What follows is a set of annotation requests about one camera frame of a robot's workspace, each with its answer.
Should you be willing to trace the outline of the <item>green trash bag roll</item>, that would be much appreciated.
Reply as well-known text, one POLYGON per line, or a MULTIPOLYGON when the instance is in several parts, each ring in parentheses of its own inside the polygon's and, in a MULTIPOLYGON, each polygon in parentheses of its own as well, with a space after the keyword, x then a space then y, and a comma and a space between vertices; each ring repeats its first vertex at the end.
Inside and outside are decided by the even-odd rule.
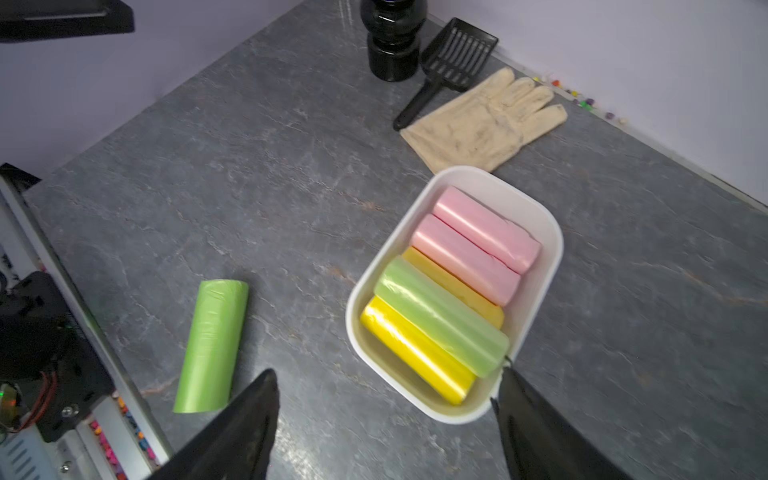
POLYGON ((248 297, 243 281, 200 284, 174 412, 209 412, 228 405, 248 297))
POLYGON ((402 257, 387 264, 374 292, 475 376, 502 364, 506 334, 402 257))

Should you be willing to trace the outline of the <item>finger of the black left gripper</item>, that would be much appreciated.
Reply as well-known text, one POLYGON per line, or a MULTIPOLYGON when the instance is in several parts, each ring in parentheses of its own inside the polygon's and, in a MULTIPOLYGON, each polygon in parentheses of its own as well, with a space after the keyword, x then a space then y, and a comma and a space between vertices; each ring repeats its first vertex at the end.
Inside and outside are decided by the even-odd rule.
POLYGON ((117 0, 2 0, 1 41, 133 33, 133 9, 117 0))

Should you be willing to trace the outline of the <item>pink trash bag roll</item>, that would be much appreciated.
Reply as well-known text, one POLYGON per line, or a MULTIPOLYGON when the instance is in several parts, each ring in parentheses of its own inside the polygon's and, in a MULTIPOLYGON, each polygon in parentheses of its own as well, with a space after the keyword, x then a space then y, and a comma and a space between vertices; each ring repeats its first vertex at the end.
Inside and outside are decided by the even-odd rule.
POLYGON ((520 275, 530 270, 541 252, 541 244, 525 229, 455 187, 440 195, 432 213, 520 275))
POLYGON ((427 214, 419 222, 411 244, 500 307, 509 304, 517 293, 521 282, 519 274, 433 214, 427 214))

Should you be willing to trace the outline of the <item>yellow trash bag roll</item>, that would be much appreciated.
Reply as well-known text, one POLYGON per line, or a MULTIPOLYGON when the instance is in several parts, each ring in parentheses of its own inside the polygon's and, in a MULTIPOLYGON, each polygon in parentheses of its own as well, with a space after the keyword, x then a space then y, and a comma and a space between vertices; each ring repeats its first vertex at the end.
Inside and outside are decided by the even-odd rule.
POLYGON ((380 297, 366 305, 361 322, 449 404, 467 398, 476 376, 380 297))
POLYGON ((505 316, 498 305, 487 300, 414 247, 407 248, 402 257, 428 278, 469 306, 495 328, 502 328, 505 316))

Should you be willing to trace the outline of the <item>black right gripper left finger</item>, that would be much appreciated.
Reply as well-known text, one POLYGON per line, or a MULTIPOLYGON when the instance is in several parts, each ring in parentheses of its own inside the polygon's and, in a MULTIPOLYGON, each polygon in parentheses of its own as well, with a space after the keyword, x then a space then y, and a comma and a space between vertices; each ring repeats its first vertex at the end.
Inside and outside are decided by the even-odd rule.
POLYGON ((264 479, 280 407, 276 372, 264 370, 153 479, 264 479))

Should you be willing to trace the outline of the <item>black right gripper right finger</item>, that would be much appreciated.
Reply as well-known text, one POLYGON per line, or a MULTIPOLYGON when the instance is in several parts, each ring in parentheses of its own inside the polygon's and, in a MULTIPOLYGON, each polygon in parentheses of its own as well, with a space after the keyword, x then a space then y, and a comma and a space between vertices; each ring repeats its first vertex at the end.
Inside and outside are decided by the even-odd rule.
POLYGON ((512 479, 622 479, 630 476, 588 441, 513 366, 491 399, 512 479))

